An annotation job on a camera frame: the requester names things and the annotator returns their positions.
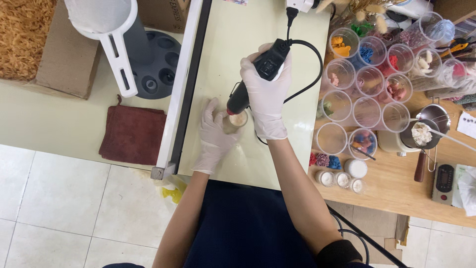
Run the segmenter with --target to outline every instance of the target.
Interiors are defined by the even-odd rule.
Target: tile floor
[[[0,268],[149,268],[170,217],[136,170],[0,145]],[[476,229],[411,218],[397,248],[409,267],[470,268]]]

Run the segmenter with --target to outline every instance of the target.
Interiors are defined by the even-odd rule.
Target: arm
[[[197,229],[203,195],[210,175],[194,171],[165,229],[152,268],[182,267]]]
[[[235,145],[240,132],[223,132],[223,112],[213,119],[218,99],[207,102],[200,125],[201,153],[192,168],[193,175],[183,193],[174,215],[162,236],[152,268],[182,267],[197,232],[198,217],[210,175],[221,158]]]
[[[252,62],[271,47],[264,44],[258,53],[241,60],[240,74],[247,86],[255,130],[267,139],[286,207],[296,230],[317,254],[328,244],[341,240],[324,199],[299,164],[287,139],[281,110],[291,85],[291,52],[276,81],[262,79]]]
[[[312,252],[317,254],[341,240],[324,199],[302,169],[289,140],[268,140],[268,145],[289,216]]]

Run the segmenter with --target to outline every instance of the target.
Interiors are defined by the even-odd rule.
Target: hand
[[[213,120],[212,112],[217,105],[217,98],[213,98],[205,104],[199,129],[202,151],[192,168],[194,171],[210,175],[215,172],[215,167],[220,159],[236,144],[241,134],[240,129],[233,134],[223,132],[223,117],[227,116],[227,113],[219,112]]]
[[[281,110],[291,85],[291,52],[284,61],[284,68],[276,81],[261,78],[252,62],[272,43],[261,45],[257,53],[241,59],[240,75],[248,89],[249,106],[255,118],[258,137],[267,140],[282,140],[288,137]]]

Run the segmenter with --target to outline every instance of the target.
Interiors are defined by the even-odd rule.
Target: navy shirt
[[[355,259],[362,257],[347,240],[313,256],[291,222],[281,191],[209,180],[184,267],[370,267],[349,263]]]

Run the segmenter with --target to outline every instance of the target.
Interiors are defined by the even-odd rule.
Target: wooden handle
[[[426,162],[426,154],[425,152],[421,151],[420,155],[418,156],[418,163],[415,169],[414,180],[416,182],[423,182],[423,178],[425,177],[425,162]]]

